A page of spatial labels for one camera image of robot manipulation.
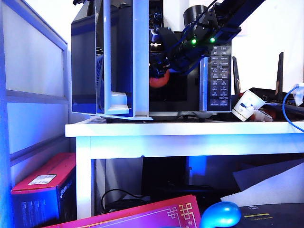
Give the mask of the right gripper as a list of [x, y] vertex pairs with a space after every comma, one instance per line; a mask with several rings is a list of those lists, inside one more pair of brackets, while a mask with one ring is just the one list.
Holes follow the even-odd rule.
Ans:
[[168, 51], [168, 60], [150, 61], [149, 77], [164, 77], [166, 71], [187, 72], [190, 66], [198, 63], [202, 57], [210, 56], [210, 42], [198, 39], [185, 40]]

